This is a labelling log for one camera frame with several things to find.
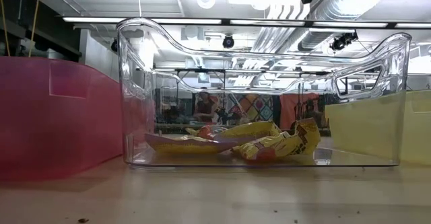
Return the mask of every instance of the exposed ductwork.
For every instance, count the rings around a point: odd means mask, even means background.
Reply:
[[[373,8],[380,0],[322,0],[310,13],[310,20],[356,20]],[[309,29],[294,30],[286,43],[277,51],[314,51],[332,32],[310,32]]]

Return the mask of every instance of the crumb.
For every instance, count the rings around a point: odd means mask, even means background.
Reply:
[[[78,220],[79,223],[87,223],[89,221],[89,219],[86,218],[81,218]]]

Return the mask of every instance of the beige countertop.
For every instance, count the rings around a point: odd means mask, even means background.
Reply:
[[[131,170],[0,183],[1,223],[430,223],[431,167]]]

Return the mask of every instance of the clear plastic bin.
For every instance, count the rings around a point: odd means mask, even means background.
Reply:
[[[117,29],[124,160],[132,166],[399,164],[408,34],[351,59],[197,50],[145,18]]]

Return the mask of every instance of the pink plastic bin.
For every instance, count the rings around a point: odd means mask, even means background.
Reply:
[[[0,57],[0,180],[64,178],[122,153],[120,86],[69,61]]]

